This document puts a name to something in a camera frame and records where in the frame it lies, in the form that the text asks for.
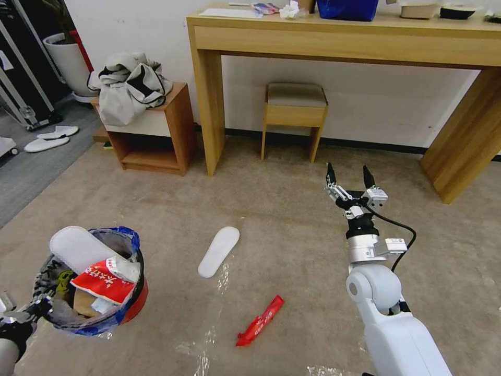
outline white slipper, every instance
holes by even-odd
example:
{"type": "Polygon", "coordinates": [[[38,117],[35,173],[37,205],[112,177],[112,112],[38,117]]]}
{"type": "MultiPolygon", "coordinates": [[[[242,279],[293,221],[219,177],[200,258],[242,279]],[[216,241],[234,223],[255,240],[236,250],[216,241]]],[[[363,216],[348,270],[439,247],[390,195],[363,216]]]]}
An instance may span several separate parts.
{"type": "Polygon", "coordinates": [[[65,126],[65,125],[56,125],[56,130],[52,133],[42,133],[37,137],[41,139],[57,139],[61,137],[69,137],[73,136],[78,132],[77,126],[65,126]]]}
{"type": "Polygon", "coordinates": [[[80,226],[68,226],[52,235],[51,252],[75,273],[82,274],[92,264],[111,257],[123,259],[106,244],[80,226]]]}
{"type": "Polygon", "coordinates": [[[203,278],[210,278],[216,274],[239,239],[240,231],[234,227],[224,227],[219,230],[198,266],[198,274],[203,278]]]}
{"type": "Polygon", "coordinates": [[[52,149],[56,146],[64,145],[68,141],[69,141],[69,137],[58,138],[58,139],[49,140],[49,141],[38,138],[35,141],[32,141],[28,145],[26,145],[25,151],[26,152],[38,152],[38,151],[49,150],[49,149],[52,149]]]}

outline blue box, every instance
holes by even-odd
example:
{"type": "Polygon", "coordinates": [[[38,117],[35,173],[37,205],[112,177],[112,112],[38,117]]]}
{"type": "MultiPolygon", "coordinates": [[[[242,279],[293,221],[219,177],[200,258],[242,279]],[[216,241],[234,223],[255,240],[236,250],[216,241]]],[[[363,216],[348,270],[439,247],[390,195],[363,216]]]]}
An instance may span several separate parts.
{"type": "Polygon", "coordinates": [[[317,0],[321,18],[372,21],[378,0],[317,0]]]}

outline stool cushion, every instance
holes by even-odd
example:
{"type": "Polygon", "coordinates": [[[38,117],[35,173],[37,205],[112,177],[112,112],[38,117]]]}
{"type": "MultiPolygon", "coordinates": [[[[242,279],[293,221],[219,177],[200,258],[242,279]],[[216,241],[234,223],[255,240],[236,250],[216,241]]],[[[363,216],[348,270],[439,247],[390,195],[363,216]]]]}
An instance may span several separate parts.
{"type": "Polygon", "coordinates": [[[268,104],[321,108],[327,106],[322,86],[311,84],[269,84],[268,104]]]}

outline red wrapper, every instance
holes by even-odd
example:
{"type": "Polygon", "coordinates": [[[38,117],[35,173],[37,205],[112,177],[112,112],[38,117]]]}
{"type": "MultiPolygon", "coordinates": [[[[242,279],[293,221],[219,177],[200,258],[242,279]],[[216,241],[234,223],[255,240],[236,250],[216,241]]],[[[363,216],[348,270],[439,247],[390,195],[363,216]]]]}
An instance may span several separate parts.
{"type": "Polygon", "coordinates": [[[103,298],[114,304],[123,304],[134,288],[132,282],[118,278],[108,269],[106,260],[89,266],[71,284],[95,297],[103,298]]]}
{"type": "Polygon", "coordinates": [[[261,316],[258,316],[252,321],[252,323],[249,325],[245,333],[239,333],[238,335],[238,341],[236,342],[236,346],[247,346],[252,343],[254,338],[256,338],[259,333],[263,331],[266,325],[273,319],[275,314],[278,312],[280,307],[285,302],[283,301],[282,298],[280,298],[280,295],[275,296],[275,298],[272,300],[271,304],[268,306],[266,311],[261,316]]]}

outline wooden nightstand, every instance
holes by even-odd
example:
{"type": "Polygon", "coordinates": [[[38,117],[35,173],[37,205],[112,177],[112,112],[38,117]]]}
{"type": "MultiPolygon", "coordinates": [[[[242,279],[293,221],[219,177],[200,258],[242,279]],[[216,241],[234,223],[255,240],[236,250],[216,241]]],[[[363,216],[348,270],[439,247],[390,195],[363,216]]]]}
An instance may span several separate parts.
{"type": "MultiPolygon", "coordinates": [[[[99,99],[92,102],[98,112],[99,99]]],[[[196,149],[188,85],[174,83],[165,104],[147,109],[126,126],[104,124],[124,170],[184,175],[196,149]]]]}

